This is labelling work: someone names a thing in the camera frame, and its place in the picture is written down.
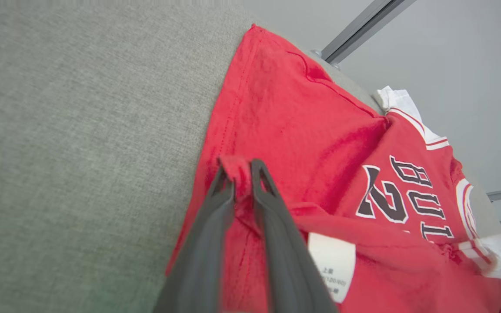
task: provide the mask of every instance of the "gray wall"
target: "gray wall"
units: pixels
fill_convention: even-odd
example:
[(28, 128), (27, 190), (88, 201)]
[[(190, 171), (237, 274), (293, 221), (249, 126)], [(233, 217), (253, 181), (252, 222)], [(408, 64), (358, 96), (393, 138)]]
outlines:
[(340, 65), (370, 92), (407, 89), (485, 191), (501, 190), (501, 1), (417, 0)]
[(372, 0), (245, 0), (247, 10), (303, 50), (321, 51)]

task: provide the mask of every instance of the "stitching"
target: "stitching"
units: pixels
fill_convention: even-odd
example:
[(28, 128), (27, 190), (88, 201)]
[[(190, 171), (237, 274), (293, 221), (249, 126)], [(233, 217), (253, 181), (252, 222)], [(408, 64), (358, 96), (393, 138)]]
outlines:
[(220, 144), (219, 151), (218, 151), (219, 154), (221, 154), (223, 152), (224, 143), (225, 143), (225, 134), (227, 133), (229, 121), (233, 122), (233, 125), (231, 125), (231, 133), (229, 134), (229, 138), (233, 137), (233, 132), (235, 131), (234, 110), (235, 110), (235, 108), (238, 109), (239, 105), (243, 101), (242, 97), (240, 97), (241, 87), (243, 86), (243, 77), (248, 74), (247, 72), (249, 70), (249, 67), (254, 62), (254, 59), (256, 57), (256, 53), (258, 51), (258, 47), (260, 46), (260, 44), (262, 43), (262, 40), (264, 38), (264, 30), (261, 30), (259, 28), (256, 28), (256, 29), (260, 31), (259, 34), (261, 35), (261, 37), (260, 37), (260, 40), (258, 41), (258, 43), (255, 44), (255, 46), (253, 47), (254, 51), (252, 52), (252, 55), (248, 58), (247, 63), (245, 63), (245, 66), (243, 67), (243, 72), (241, 73), (241, 76), (239, 77), (239, 87), (237, 89), (237, 93), (235, 94), (235, 99), (233, 100), (233, 103), (231, 105), (231, 109), (229, 110), (227, 122), (225, 123), (225, 128), (223, 130), (223, 135), (221, 137), (221, 144)]
[[(241, 280), (240, 279), (240, 275), (241, 275), (241, 267), (243, 267), (243, 261), (245, 260), (245, 256), (247, 254), (247, 248), (248, 248), (248, 241), (249, 241), (249, 237), (251, 236), (250, 234), (251, 232), (248, 232), (247, 233), (247, 237), (245, 238), (245, 245), (244, 245), (244, 249), (243, 249), (243, 254), (241, 256), (241, 261), (239, 262), (239, 268), (237, 269), (237, 279), (235, 279), (235, 286), (239, 286), (239, 281)], [(246, 278), (249, 276), (249, 272), (251, 270), (251, 265), (250, 265), (250, 258), (249, 258), (249, 266), (248, 266), (248, 269), (247, 269), (247, 275), (246, 275)], [(240, 297), (240, 300), (238, 301), (238, 305), (237, 307), (241, 307), (241, 304), (243, 303), (243, 299), (246, 295), (245, 293), (245, 290), (247, 289), (246, 286), (244, 285), (245, 282), (243, 282), (243, 293), (241, 293), (241, 297)]]
[(348, 102), (350, 102), (352, 105), (355, 105), (358, 109), (360, 109), (361, 111), (367, 113), (368, 115), (370, 115), (371, 117), (374, 117), (374, 118), (379, 118), (379, 117), (382, 117), (384, 118), (382, 115), (380, 115), (379, 117), (377, 117), (376, 115), (374, 115), (372, 112), (370, 112), (369, 110), (365, 109), (364, 107), (360, 107), (359, 105), (356, 105), (356, 103), (354, 103), (354, 101), (351, 101), (351, 99), (349, 99), (348, 97), (342, 95), (341, 93), (339, 93), (335, 88), (333, 88), (332, 86), (328, 85), (327, 83), (323, 83), (321, 81), (316, 81), (316, 80), (313, 80), (311, 79), (310, 77), (308, 77), (307, 73), (308, 73), (308, 64), (306, 62), (306, 60), (304, 59), (303, 56), (301, 55), (298, 55), (297, 53), (295, 52), (291, 52), (291, 51), (287, 51), (287, 53), (290, 53), (292, 55), (296, 55), (298, 57), (301, 58), (301, 60), (303, 61), (303, 64), (304, 64), (304, 77), (306, 77), (308, 79), (308, 81), (312, 82), (312, 83), (319, 83), (321, 85), (324, 85), (326, 87), (328, 87), (329, 89), (332, 89), (332, 91), (334, 91), (334, 93), (337, 93), (340, 97), (346, 99)]
[[(246, 245), (248, 246), (248, 238), (251, 236), (251, 234), (249, 233), (248, 236), (247, 236), (247, 242), (246, 242)], [(249, 284), (248, 284), (248, 281), (249, 281), (249, 276), (251, 275), (251, 265), (252, 265), (252, 260), (251, 258), (249, 258), (249, 266), (247, 267), (247, 275), (245, 276), (245, 280), (243, 282), (243, 286), (245, 287), (244, 288), (244, 292), (241, 294), (241, 301), (239, 301), (239, 307), (242, 306), (243, 304), (243, 299), (244, 299), (244, 295), (247, 295), (248, 294), (248, 290), (249, 290)]]

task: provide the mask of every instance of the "black lettering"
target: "black lettering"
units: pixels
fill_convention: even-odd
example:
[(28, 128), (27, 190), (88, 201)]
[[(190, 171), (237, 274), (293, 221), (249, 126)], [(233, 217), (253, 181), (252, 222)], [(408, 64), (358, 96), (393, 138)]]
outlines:
[[(409, 190), (407, 192), (407, 196), (409, 197), (413, 208), (415, 209), (415, 211), (417, 211), (418, 214), (437, 216), (444, 220), (446, 219), (446, 217), (444, 216), (444, 210), (440, 208), (440, 201), (435, 194), (421, 193), (415, 190)], [(422, 206), (419, 204), (419, 200), (432, 202), (434, 204), (434, 207)]]
[(404, 182), (432, 188), (432, 182), (430, 182), (424, 168), (414, 166), (412, 163), (396, 161), (393, 155), (390, 155), (390, 162), (397, 176)]
[(447, 236), (447, 238), (453, 238), (454, 235), (451, 233), (451, 229), (449, 226), (437, 227), (437, 226), (426, 226), (425, 222), (421, 222), (421, 233), (423, 234), (423, 238), (426, 238), (426, 235), (433, 234), (439, 236)]
[[(382, 181), (382, 186), (384, 187), (384, 193), (382, 193), (378, 190), (378, 188), (376, 188), (376, 186), (374, 186), (374, 182), (380, 172), (380, 169), (375, 166), (363, 166), (363, 168), (367, 174), (368, 185), (367, 191), (356, 215), (366, 218), (375, 218), (374, 210), (372, 209), (372, 202), (368, 199), (368, 195), (370, 194), (376, 206), (389, 221), (394, 223), (405, 223), (408, 218), (407, 211), (405, 210), (403, 198), (401, 197), (401, 193), (397, 189), (397, 186), (395, 186), (392, 182)], [(392, 202), (394, 202), (393, 206), (390, 206), (385, 195), (392, 198)]]

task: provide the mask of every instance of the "gray sofa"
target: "gray sofa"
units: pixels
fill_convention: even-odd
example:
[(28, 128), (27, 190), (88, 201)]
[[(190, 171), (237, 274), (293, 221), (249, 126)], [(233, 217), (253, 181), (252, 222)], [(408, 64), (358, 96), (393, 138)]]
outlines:
[(252, 23), (238, 6), (0, 3), (0, 313), (151, 311)]

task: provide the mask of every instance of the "red basketball jersey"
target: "red basketball jersey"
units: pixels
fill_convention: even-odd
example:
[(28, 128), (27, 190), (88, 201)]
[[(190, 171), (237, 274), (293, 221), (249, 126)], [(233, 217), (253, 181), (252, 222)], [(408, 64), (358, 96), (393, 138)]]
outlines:
[(305, 234), (356, 245), (342, 312), (501, 312), (501, 280), (456, 244), (476, 238), (471, 185), (445, 137), (400, 109), (381, 116), (292, 44), (253, 26), (211, 115), (193, 197), (168, 269), (217, 171), (237, 186), (225, 239), (225, 311), (267, 312), (265, 255), (248, 161), (262, 159)]

